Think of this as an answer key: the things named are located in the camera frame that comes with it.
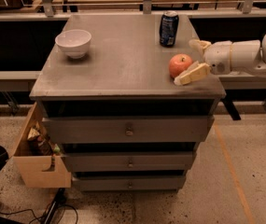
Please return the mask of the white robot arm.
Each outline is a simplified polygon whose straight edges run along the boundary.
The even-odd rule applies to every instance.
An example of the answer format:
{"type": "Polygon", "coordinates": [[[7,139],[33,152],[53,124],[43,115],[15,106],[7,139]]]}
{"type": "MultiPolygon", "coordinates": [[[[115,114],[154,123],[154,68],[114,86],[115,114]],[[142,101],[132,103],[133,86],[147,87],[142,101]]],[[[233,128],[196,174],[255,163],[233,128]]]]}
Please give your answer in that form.
{"type": "Polygon", "coordinates": [[[203,62],[193,62],[177,75],[174,78],[174,84],[177,86],[203,79],[210,73],[227,75],[231,72],[245,72],[255,77],[266,77],[266,35],[261,41],[211,43],[191,39],[189,46],[202,55],[203,62]]]}

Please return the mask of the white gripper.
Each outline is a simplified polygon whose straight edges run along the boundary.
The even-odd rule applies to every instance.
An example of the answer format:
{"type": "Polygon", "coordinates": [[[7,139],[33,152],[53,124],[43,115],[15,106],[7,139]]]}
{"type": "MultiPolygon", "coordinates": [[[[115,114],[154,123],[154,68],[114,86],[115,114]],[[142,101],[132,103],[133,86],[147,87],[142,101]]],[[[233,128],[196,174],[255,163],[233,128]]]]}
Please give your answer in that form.
{"type": "Polygon", "coordinates": [[[210,71],[214,75],[227,75],[231,71],[231,44],[231,41],[221,41],[211,45],[209,41],[191,39],[189,46],[204,57],[205,63],[194,62],[174,79],[174,84],[177,86],[188,85],[207,77],[210,71]]]}

